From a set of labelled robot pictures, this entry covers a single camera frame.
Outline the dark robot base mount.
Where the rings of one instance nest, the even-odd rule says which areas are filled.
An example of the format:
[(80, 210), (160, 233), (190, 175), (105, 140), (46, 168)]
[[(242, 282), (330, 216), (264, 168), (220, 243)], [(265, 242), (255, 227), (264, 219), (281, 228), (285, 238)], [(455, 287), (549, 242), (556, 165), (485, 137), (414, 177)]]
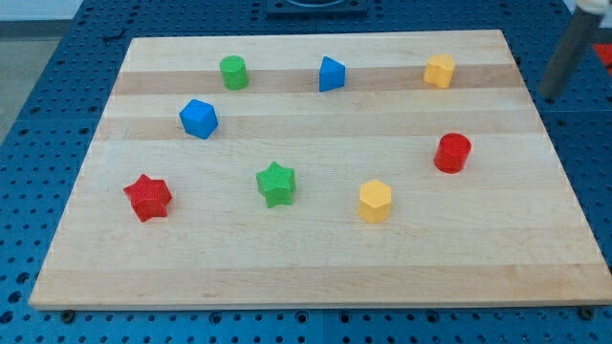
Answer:
[(368, 0), (263, 0), (265, 13), (271, 16), (365, 14)]

